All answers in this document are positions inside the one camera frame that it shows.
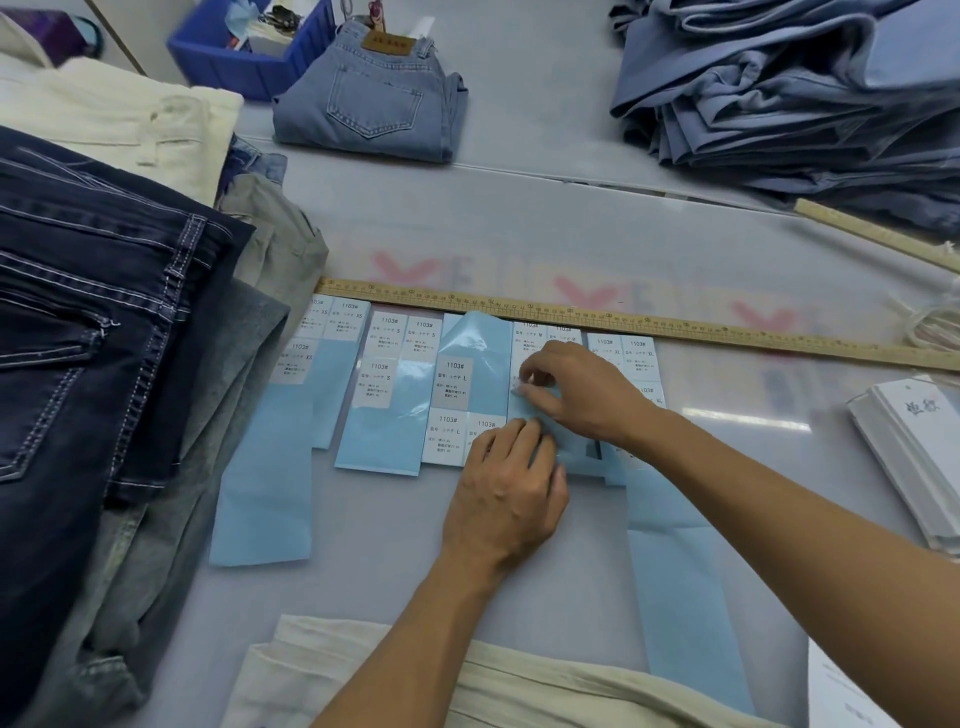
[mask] stack of folded clothes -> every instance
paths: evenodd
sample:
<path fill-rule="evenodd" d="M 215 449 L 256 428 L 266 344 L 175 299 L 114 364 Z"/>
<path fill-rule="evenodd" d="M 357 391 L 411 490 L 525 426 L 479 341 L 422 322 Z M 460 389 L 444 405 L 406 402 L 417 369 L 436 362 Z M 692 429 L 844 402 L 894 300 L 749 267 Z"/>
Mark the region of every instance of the stack of folded clothes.
<path fill-rule="evenodd" d="M 104 725 L 146 700 L 326 260 L 277 184 L 285 158 L 211 122 L 223 92 L 181 88 L 207 98 L 165 126 L 174 97 L 101 72 L 121 80 L 97 93 L 128 85 L 128 103 L 72 135 L 0 109 L 19 129 L 0 127 L 0 726 Z M 17 99 L 86 96 L 51 73 L 70 71 Z M 218 185 L 222 211 L 204 204 Z"/>
<path fill-rule="evenodd" d="M 663 163 L 960 231 L 960 3 L 628 0 L 611 113 Z"/>

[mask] light blue fabric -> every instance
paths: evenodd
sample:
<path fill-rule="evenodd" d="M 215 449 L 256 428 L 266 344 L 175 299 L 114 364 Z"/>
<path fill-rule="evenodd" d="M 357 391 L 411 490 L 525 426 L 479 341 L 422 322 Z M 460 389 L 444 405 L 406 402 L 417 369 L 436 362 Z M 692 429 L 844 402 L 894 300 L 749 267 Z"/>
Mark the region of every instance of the light blue fabric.
<path fill-rule="evenodd" d="M 347 21 L 336 39 L 290 89 L 275 100 L 278 142 L 449 162 L 467 113 L 459 74 L 446 76 L 433 40 L 410 54 L 362 47 L 369 29 Z"/>
<path fill-rule="evenodd" d="M 719 534 L 653 468 L 627 473 L 630 556 L 650 672 L 752 714 L 715 565 Z"/>
<path fill-rule="evenodd" d="M 210 545 L 213 566 L 310 558 L 310 414 L 302 385 L 267 385 L 224 471 Z"/>
<path fill-rule="evenodd" d="M 330 309 L 324 338 L 317 346 L 313 366 L 303 383 L 312 403 L 309 428 L 312 433 L 311 446 L 315 449 L 329 449 L 333 441 L 333 431 L 340 419 L 344 396 L 353 375 L 357 352 L 360 351 L 360 334 L 369 313 L 370 302 L 353 299 L 335 299 Z M 350 316 L 359 317 L 360 328 L 356 331 L 356 338 L 333 338 L 337 336 L 337 321 Z"/>
<path fill-rule="evenodd" d="M 373 314 L 336 467 L 418 475 L 442 324 L 440 319 L 388 315 L 389 324 L 402 329 L 402 343 L 396 348 L 396 356 L 374 352 L 377 314 Z M 420 348 L 414 352 L 415 342 Z M 376 366 L 383 367 L 382 374 L 372 368 Z M 385 388 L 391 390 L 389 397 L 369 394 L 371 390 L 365 389 L 370 386 L 365 379 L 376 376 L 392 377 L 372 384 L 379 393 Z"/>
<path fill-rule="evenodd" d="M 661 163 L 955 235 L 960 3 L 636 0 L 611 113 Z M 935 53 L 928 49 L 936 48 Z"/>

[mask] label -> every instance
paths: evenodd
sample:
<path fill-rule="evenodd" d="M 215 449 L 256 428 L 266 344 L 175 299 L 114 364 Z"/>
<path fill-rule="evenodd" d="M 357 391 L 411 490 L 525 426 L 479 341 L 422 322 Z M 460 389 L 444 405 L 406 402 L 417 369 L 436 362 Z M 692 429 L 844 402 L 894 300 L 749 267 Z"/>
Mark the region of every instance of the label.
<path fill-rule="evenodd" d="M 370 330 L 367 332 L 367 345 L 363 355 L 388 356 L 396 358 L 403 345 L 403 334 L 407 329 L 407 317 L 402 313 L 376 311 L 370 318 Z"/>
<path fill-rule="evenodd" d="M 313 355 L 317 351 L 317 339 L 305 339 L 295 336 L 287 342 L 270 375 L 271 384 L 303 384 Z"/>
<path fill-rule="evenodd" d="M 609 361 L 621 372 L 623 371 L 625 362 L 620 334 L 590 332 L 587 334 L 587 341 L 593 353 Z"/>
<path fill-rule="evenodd" d="M 463 356 L 437 357 L 431 404 L 434 407 L 466 411 L 470 404 L 472 379 L 473 359 Z"/>
<path fill-rule="evenodd" d="M 426 361 L 431 364 L 436 361 L 442 326 L 440 319 L 411 316 L 407 322 L 406 335 L 403 337 L 400 358 L 407 361 Z"/>
<path fill-rule="evenodd" d="M 357 376 L 351 406 L 387 409 L 394 396 L 395 381 L 396 359 L 365 357 L 360 362 L 360 374 Z"/>
<path fill-rule="evenodd" d="M 584 343 L 584 335 L 578 328 L 547 327 L 546 337 L 553 341 L 569 341 L 574 344 Z"/>
<path fill-rule="evenodd" d="M 330 307 L 333 306 L 333 296 L 314 295 L 310 298 L 310 305 L 303 314 L 303 320 L 294 331 L 294 336 L 308 339 L 320 339 L 324 336 L 326 320 L 330 316 Z"/>
<path fill-rule="evenodd" d="M 357 341 L 367 320 L 370 304 L 354 299 L 334 299 L 324 327 L 324 339 Z"/>
<path fill-rule="evenodd" d="M 383 31 L 370 31 L 364 36 L 360 45 L 368 51 L 386 53 L 388 56 L 409 56 L 416 42 L 416 38 L 394 36 Z"/>
<path fill-rule="evenodd" d="M 467 441 L 464 443 L 464 460 L 470 452 L 470 446 L 477 437 L 489 429 L 498 429 L 507 423 L 504 415 L 480 415 L 476 412 L 467 414 Z"/>
<path fill-rule="evenodd" d="M 654 340 L 649 336 L 621 336 L 623 374 L 633 381 L 660 381 L 660 365 Z"/>
<path fill-rule="evenodd" d="M 466 436 L 466 412 L 431 407 L 426 421 L 426 440 L 423 442 L 421 460 L 435 465 L 463 465 Z"/>

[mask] fabric pile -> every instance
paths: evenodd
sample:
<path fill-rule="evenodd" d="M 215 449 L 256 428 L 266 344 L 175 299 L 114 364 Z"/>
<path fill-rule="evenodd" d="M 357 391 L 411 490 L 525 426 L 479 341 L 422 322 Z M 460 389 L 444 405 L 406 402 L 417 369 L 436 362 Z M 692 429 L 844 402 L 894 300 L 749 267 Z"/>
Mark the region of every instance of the fabric pile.
<path fill-rule="evenodd" d="M 954 0 L 628 0 L 611 114 L 661 163 L 960 231 Z"/>
<path fill-rule="evenodd" d="M 221 728 L 307 728 L 387 634 L 384 624 L 284 615 L 247 652 Z M 446 725 L 777 728 L 643 672 L 551 660 L 473 641 Z"/>
<path fill-rule="evenodd" d="M 146 700 L 327 250 L 277 184 L 285 158 L 233 136 L 233 94 L 83 60 L 13 97 L 0 726 L 104 725 Z"/>

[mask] wooden ruler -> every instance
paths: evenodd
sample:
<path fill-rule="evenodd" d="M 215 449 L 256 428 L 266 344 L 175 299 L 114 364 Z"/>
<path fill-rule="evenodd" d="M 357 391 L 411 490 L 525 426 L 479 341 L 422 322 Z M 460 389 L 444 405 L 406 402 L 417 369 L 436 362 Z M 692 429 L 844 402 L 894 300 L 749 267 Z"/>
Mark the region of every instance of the wooden ruler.
<path fill-rule="evenodd" d="M 530 303 L 515 299 L 474 296 L 469 293 L 448 293 L 426 288 L 407 288 L 362 280 L 321 279 L 317 293 L 361 299 L 372 303 L 390 303 L 434 311 L 483 311 L 493 316 L 537 324 L 655 336 L 663 339 L 695 341 L 741 349 L 793 352 L 811 356 L 893 364 L 918 369 L 960 372 L 960 353 L 930 352 L 910 347 L 860 344 L 826 336 L 775 333 L 755 328 L 723 326 L 684 319 L 666 319 L 613 311 L 592 311 L 587 308 L 555 303 Z"/>
<path fill-rule="evenodd" d="M 925 260 L 931 265 L 945 268 L 960 275 L 960 255 L 950 253 L 946 248 L 924 243 L 909 235 L 904 235 L 902 232 L 895 232 L 880 225 L 868 223 L 866 220 L 861 220 L 844 212 L 838 212 L 832 207 L 811 203 L 809 200 L 798 200 L 794 210 L 803 217 L 816 220 L 818 223 L 852 232 L 854 235 L 859 235 L 877 243 L 877 245 L 882 245 L 884 248 L 890 248 L 919 260 Z"/>

